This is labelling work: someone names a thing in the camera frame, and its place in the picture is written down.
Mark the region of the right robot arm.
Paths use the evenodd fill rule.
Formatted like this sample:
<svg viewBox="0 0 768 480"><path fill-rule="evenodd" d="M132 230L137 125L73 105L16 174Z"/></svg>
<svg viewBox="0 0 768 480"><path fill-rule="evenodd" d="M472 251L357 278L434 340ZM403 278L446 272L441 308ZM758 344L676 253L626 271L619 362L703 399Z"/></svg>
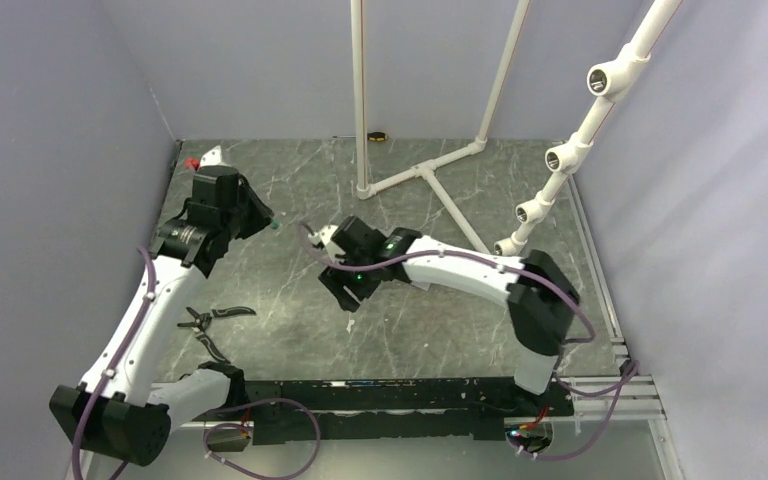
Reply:
<svg viewBox="0 0 768 480"><path fill-rule="evenodd" d="M443 286L506 308L520 359L511 401L534 415L550 399L549 384L580 296L544 251L501 256L455 247L408 228L384 234L356 216L314 230L300 226L304 247L324 265L320 282L344 311L355 312L384 282Z"/></svg>

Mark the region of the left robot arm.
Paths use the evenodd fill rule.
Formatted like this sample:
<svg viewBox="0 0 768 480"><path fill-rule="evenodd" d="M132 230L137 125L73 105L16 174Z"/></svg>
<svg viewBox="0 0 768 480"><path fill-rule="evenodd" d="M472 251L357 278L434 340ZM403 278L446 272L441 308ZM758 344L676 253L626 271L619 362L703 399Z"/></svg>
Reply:
<svg viewBox="0 0 768 480"><path fill-rule="evenodd" d="M271 226L273 212L236 168L201 166L180 214L139 248L145 270L137 291L98 359L74 387L58 386L49 409L72 443L80 473L82 452L147 466L175 429L208 411L239 417L248 394L241 369L208 361L184 379L153 389L168 337L191 296L235 240Z"/></svg>

